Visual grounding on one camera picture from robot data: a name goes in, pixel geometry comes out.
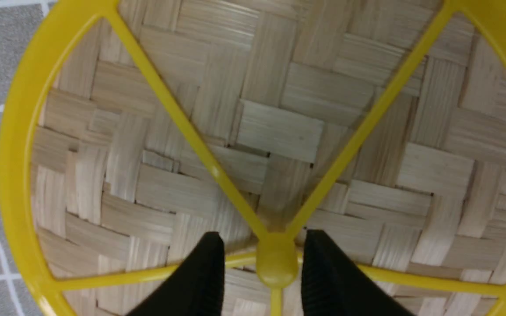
yellow hub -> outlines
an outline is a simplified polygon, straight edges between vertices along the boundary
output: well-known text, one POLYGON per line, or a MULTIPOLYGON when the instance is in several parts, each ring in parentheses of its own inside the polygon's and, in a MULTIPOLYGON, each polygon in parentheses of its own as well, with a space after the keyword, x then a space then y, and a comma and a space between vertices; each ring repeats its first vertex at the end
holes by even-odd
POLYGON ((298 275, 294 240, 283 233, 268 233, 257 245, 257 275, 269 288, 285 288, 298 275))

yellow plastic frame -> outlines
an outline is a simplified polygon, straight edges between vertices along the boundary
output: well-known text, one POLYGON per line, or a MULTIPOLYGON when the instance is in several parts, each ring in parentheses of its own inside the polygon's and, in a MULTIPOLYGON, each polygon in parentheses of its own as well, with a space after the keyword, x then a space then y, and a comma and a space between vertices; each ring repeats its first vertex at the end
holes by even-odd
MULTIPOLYGON (((111 274, 89 278, 57 280, 50 271, 33 226, 30 210, 30 155, 34 131, 48 90, 68 54, 85 32, 99 19, 106 18, 132 55, 135 64, 165 106, 171 118, 197 152, 223 191, 241 212, 260 241, 267 229, 235 188, 193 125, 163 84, 151 62, 130 33, 116 10, 118 0, 60 0, 40 26, 27 48, 11 85, 0 130, 0 206, 11 252, 26 285, 46 316, 74 316, 63 291, 113 286, 167 278, 177 267, 111 274)), ((378 120, 386 112, 434 40, 456 11, 463 12, 494 47, 506 66, 506 0, 445 0, 419 44, 394 76, 377 104, 364 119, 353 138, 302 206, 282 238, 293 239, 319 202, 325 197, 342 170, 353 158, 378 120)), ((226 266, 255 263, 256 254, 228 256, 226 266)), ((435 290, 472 292, 498 296, 490 316, 506 316, 506 284, 474 284, 392 272, 360 266, 370 278, 435 290)), ((281 315, 282 292, 271 292, 271 314, 281 315)))

black object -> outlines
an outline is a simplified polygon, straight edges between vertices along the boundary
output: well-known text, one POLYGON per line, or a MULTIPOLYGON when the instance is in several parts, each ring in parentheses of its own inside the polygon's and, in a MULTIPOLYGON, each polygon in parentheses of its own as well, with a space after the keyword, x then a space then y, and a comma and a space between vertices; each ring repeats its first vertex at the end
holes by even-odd
POLYGON ((322 230, 308 230, 302 268, 304 316, 413 316, 322 230))
MULTIPOLYGON (((220 316, 224 242, 204 234, 184 262, 128 316, 220 316)), ((322 230, 308 230, 302 269, 304 316, 413 316, 390 298, 322 230)))
POLYGON ((224 270, 224 242, 217 232, 207 232, 179 268, 128 316, 219 316, 224 270))

woven bamboo surface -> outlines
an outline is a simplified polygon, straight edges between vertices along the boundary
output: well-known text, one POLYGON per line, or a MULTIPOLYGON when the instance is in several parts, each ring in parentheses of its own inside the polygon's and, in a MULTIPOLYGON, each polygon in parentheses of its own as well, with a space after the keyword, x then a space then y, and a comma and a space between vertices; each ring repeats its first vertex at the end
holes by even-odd
MULTIPOLYGON (((119 11, 262 221, 294 216, 440 0, 125 0, 119 11)), ((64 64, 40 117, 33 212, 58 277, 180 262, 217 230, 255 238, 107 22, 64 64)), ((353 260, 506 283, 506 72, 455 16, 307 224, 353 260)), ((297 239, 303 244, 302 234, 297 239)), ((269 313, 254 267, 227 271, 225 316, 269 313)), ((123 315, 159 283, 68 292, 123 315)), ((480 316, 495 298, 379 285, 419 316, 480 316)), ((301 315, 300 283, 284 315, 301 315)))

yellow spoke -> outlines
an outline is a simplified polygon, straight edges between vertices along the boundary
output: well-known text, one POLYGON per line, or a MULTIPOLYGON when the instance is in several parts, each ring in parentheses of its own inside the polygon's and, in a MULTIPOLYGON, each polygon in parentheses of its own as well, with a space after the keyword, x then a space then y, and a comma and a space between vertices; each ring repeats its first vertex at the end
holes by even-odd
MULTIPOLYGON (((298 252, 298 263, 302 264, 303 262, 303 254, 298 252)), ((362 264, 357 264, 357 266, 364 274, 366 274, 366 276, 376 281, 446 292, 466 292, 493 296, 504 296, 506 293, 506 286, 497 284, 479 284, 459 280, 434 278, 431 276, 418 276, 416 274, 376 268, 375 266, 364 266, 362 264)))
POLYGON ((155 92, 157 98, 163 104, 173 122, 177 125, 177 128, 183 133, 185 139, 189 142, 193 150, 195 150, 197 156, 222 188, 223 192, 231 200, 235 208, 239 210, 241 216, 243 216, 247 224, 249 224, 249 227, 251 227, 251 230, 258 238, 263 238, 265 234, 267 234, 265 225, 262 224, 251 206, 249 206, 239 190, 237 190, 235 185, 231 182, 230 178, 208 149, 208 146, 204 144, 193 124, 189 122, 186 114, 181 110, 179 104, 177 104, 177 101, 165 86, 159 74, 155 71, 153 64, 149 61, 134 36, 132 36, 132 33, 120 15, 117 12, 109 12, 106 18, 109 20, 120 40, 126 46, 126 50, 132 56, 132 59, 141 70, 153 92, 155 92))
POLYGON ((271 289, 271 316, 282 315, 282 289, 271 289))
MULTIPOLYGON (((255 253, 231 255, 225 258, 226 268, 235 268, 237 266, 248 266, 255 264, 255 253)), ((102 286, 116 286, 122 284, 134 284, 138 282, 149 282, 155 280, 165 280, 177 268, 178 264, 165 266, 163 268, 134 271, 127 273, 107 274, 105 276, 91 276, 88 278, 78 278, 69 280, 56 280, 56 287, 61 291, 80 290, 82 288, 93 288, 102 286)))
POLYGON ((294 220, 290 223, 286 231, 290 238, 294 238, 302 230, 311 214, 313 214, 315 208, 317 208, 323 198, 325 198, 334 182, 337 178, 339 178, 349 162, 351 162, 360 146, 362 146, 368 135, 372 132, 372 130, 374 130, 378 121, 386 113, 390 104, 395 100, 403 86, 405 86, 405 83, 409 80, 411 74, 415 72, 417 66, 427 54, 429 48, 434 44, 444 26, 448 24, 448 21, 453 13, 454 11, 452 6, 449 6, 447 2, 447 4, 442 7, 442 10, 434 18, 432 24, 428 27, 427 32, 425 32, 419 43, 415 46, 413 52, 411 52, 403 66, 391 80, 390 84, 382 96, 380 96, 368 116, 364 119, 359 129, 355 132, 353 138, 351 138, 341 154, 339 154, 335 162, 333 162, 329 171, 327 171, 325 176, 323 176, 321 182, 319 182, 318 186, 311 193, 308 200, 295 216, 294 220))

